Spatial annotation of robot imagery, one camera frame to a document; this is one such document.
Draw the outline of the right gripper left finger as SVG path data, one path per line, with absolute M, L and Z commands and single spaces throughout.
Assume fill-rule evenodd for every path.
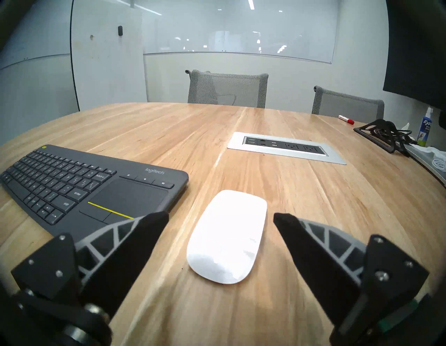
M 11 270 L 11 345 L 111 345 L 109 326 L 169 222 L 165 211 L 49 240 Z

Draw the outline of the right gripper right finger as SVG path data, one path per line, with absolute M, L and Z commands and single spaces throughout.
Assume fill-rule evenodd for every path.
M 385 236 L 365 244 L 289 213 L 275 213 L 273 222 L 334 326 L 331 345 L 383 345 L 417 310 L 429 271 Z

